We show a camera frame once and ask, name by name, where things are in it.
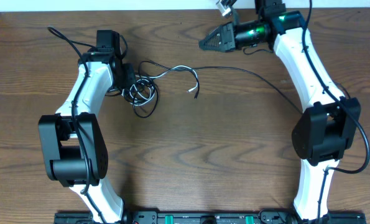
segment wooden tabletop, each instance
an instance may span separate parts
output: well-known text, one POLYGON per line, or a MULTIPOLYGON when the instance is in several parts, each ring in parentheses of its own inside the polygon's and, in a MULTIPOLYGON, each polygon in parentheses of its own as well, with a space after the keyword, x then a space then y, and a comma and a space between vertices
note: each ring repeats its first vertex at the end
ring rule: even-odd
MULTIPOLYGON (((242 21, 256 19, 240 10, 242 21)), ((282 62, 259 52, 203 52, 198 40, 226 23, 218 11, 20 12, 0 16, 0 223, 52 223, 62 210, 87 210, 81 199, 48 179, 37 122, 54 114, 77 78, 78 57, 46 30, 95 44, 96 30, 125 36, 125 59, 166 66, 232 66, 262 75, 300 107, 282 62)), ((310 24, 317 52, 331 78, 362 105, 370 140, 370 9, 316 9, 310 24)), ((146 66, 156 75, 161 69, 146 66)), ((160 102, 147 119, 121 97, 105 98, 98 121, 109 152, 108 177, 131 208, 260 210, 290 207, 300 160, 290 133, 300 115, 258 78, 233 70, 202 70, 200 94, 189 73, 159 79, 160 102)), ((356 134, 340 167, 364 160, 356 134)), ((330 210, 363 211, 370 223, 370 165, 362 173, 336 172, 330 210)))

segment table surface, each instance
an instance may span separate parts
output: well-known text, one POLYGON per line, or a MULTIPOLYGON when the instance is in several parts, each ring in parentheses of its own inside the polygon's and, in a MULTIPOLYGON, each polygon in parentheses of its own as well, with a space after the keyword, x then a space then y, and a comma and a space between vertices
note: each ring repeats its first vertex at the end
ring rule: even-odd
MULTIPOLYGON (((239 11, 256 19, 253 9, 239 11)), ((52 223, 57 211, 87 210, 81 199, 48 179, 37 122, 65 101, 77 77, 78 57, 49 34, 94 44, 96 30, 125 36, 126 62, 166 66, 232 66, 256 72, 300 106, 282 62, 265 52, 203 52, 198 40, 227 22, 218 11, 21 12, 0 16, 0 223, 52 223)), ((310 24, 331 78, 362 105, 370 140, 370 9, 316 9, 310 24)), ((144 67, 151 75, 161 71, 144 67)), ((147 119, 121 97, 105 98, 98 121, 109 152, 108 177, 131 208, 243 211, 288 208, 297 193, 300 161, 290 133, 300 115, 258 78, 233 70, 202 70, 200 95, 189 73, 156 83, 160 102, 147 119)), ((340 167, 364 160, 359 133, 340 167)), ((370 165, 362 173, 335 173, 330 210, 360 210, 370 223, 370 165)))

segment white backdrop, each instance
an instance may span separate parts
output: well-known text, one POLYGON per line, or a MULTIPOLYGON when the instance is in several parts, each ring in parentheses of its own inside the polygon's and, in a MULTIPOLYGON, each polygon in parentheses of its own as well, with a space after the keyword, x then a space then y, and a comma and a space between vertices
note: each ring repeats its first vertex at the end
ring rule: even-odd
MULTIPOLYGON (((216 9, 218 0, 0 0, 0 12, 216 9)), ((308 0, 283 0, 288 8, 308 7, 308 0)), ((370 0, 314 0, 314 7, 370 7, 370 0)), ((238 0, 235 8, 255 8, 238 0)))

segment white cable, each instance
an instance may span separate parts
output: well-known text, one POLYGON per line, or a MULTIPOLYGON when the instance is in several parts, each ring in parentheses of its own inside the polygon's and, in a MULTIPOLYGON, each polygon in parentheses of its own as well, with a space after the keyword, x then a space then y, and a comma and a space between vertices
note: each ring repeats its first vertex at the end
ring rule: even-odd
MULTIPOLYGON (((183 71, 188 71, 188 72, 190 72, 190 73, 194 74, 194 76, 195 76, 195 77, 196 77, 196 79, 198 80, 197 72, 196 72, 194 69, 192 69, 192 68, 190 68, 190 67, 188 67, 188 66, 185 66, 185 65, 178 65, 178 66, 176 66, 176 67, 172 68, 171 70, 167 70, 167 71, 165 71, 165 72, 163 72, 163 73, 161 73, 160 75, 157 75, 157 76, 155 76, 155 77, 141 78, 141 76, 136 75, 136 77, 139 77, 140 79, 136 80, 136 83, 135 83, 135 84, 133 84, 133 85, 129 88, 129 96, 132 98, 132 100, 134 99, 134 96, 132 95, 131 90, 132 90, 132 88, 135 88, 135 90, 137 91, 137 95, 141 96, 141 98, 143 98, 145 101, 144 101, 144 102, 142 102, 142 103, 138 103, 140 100, 138 100, 138 99, 136 99, 136 98, 135 98, 135 100, 134 100, 134 106, 143 106, 143 105, 145 105, 146 103, 150 102, 150 101, 154 98, 154 96, 155 96, 155 93, 151 94, 151 93, 152 93, 152 92, 154 92, 154 90, 155 90, 155 89, 154 89, 154 87, 148 87, 148 89, 149 89, 149 94, 151 94, 151 95, 149 95, 149 97, 148 97, 148 98, 146 98, 144 95, 142 95, 142 93, 138 92, 138 89, 136 88, 136 85, 137 85, 138 83, 141 83, 141 82, 143 82, 143 83, 144 83, 144 82, 150 83, 149 78, 154 80, 154 79, 156 79, 156 78, 161 78, 161 77, 163 77, 164 75, 166 75, 166 74, 167 74, 167 73, 169 73, 169 72, 174 72, 174 71, 181 72, 181 70, 183 70, 183 71)), ((187 92, 191 92, 191 91, 195 90, 197 87, 198 87, 198 82, 196 82, 196 86, 194 86, 193 88, 189 89, 187 92)))

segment white arm segment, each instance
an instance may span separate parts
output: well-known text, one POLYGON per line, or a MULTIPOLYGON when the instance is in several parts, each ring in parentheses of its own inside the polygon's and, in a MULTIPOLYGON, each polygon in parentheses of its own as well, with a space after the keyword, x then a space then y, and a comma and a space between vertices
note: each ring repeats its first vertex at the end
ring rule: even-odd
MULTIPOLYGON (((86 83, 78 97, 76 115, 82 112, 94 113, 98 116, 99 109, 102 105, 104 95, 113 84, 113 73, 110 65, 101 62, 87 62, 90 76, 86 79, 86 83)), ((56 111, 61 116, 72 116, 72 100, 80 87, 81 82, 85 77, 84 65, 78 67, 78 78, 70 92, 67 100, 56 111)), ((77 138, 76 134, 70 135, 70 138, 77 138)), ((85 187, 85 184, 74 185, 70 189, 76 192, 86 203, 91 210, 93 220, 102 223, 96 210, 91 206, 87 197, 80 192, 85 187)), ((103 218, 108 223, 120 221, 123 215, 123 200, 116 195, 107 177, 99 181, 99 185, 90 186, 88 193, 94 201, 96 207, 102 212, 103 218)))
MULTIPOLYGON (((101 62, 87 62, 90 76, 78 96, 76 115, 87 112, 98 116, 99 109, 102 105, 104 95, 113 84, 113 73, 110 65, 101 62)), ((61 116, 72 116, 72 101, 74 96, 85 77, 84 65, 78 67, 78 78, 67 100, 56 111, 61 116)))
MULTIPOLYGON (((340 161, 331 159, 319 162, 317 166, 312 166, 306 159, 301 160, 301 174, 297 196, 294 199, 294 208, 299 217, 303 220, 314 220, 317 218, 318 201, 320 197, 321 185, 324 178, 326 167, 337 167, 340 161)), ((330 189, 333 170, 328 171, 324 186, 323 197, 320 205, 320 218, 327 214, 327 197, 330 189)))
MULTIPOLYGON (((320 102, 322 105, 333 103, 334 100, 323 92, 319 81, 317 80, 309 62, 303 52, 302 47, 302 28, 290 29, 285 34, 278 35, 274 43, 274 51, 281 59, 286 69, 290 73, 291 79, 297 89, 302 109, 313 106, 320 102)), ((343 96, 328 76, 323 64, 321 63, 315 48, 310 39, 310 32, 307 30, 305 41, 308 46, 308 52, 315 65, 321 79, 330 91, 338 99, 343 96)), ((314 220, 317 218, 318 199, 320 196, 321 185, 323 183, 324 169, 327 166, 336 167, 339 161, 320 162, 316 167, 311 166, 307 160, 301 160, 301 175, 298 188, 298 194, 294 199, 294 207, 303 220, 314 220)), ((330 170, 327 176, 324 194, 321 200, 320 216, 327 214, 327 196, 330 189, 333 171, 330 170)))
MULTIPOLYGON (((93 221, 102 223, 98 212, 91 206, 87 197, 81 194, 81 191, 84 189, 85 184, 74 185, 70 189, 76 192, 86 203, 86 206, 91 210, 93 221)), ((98 186, 90 186, 88 193, 92 198, 92 201, 95 203, 96 207, 102 212, 103 218, 107 223, 115 223, 116 221, 121 221, 123 216, 123 200, 117 196, 114 192, 113 187, 107 177, 99 181, 98 186)))

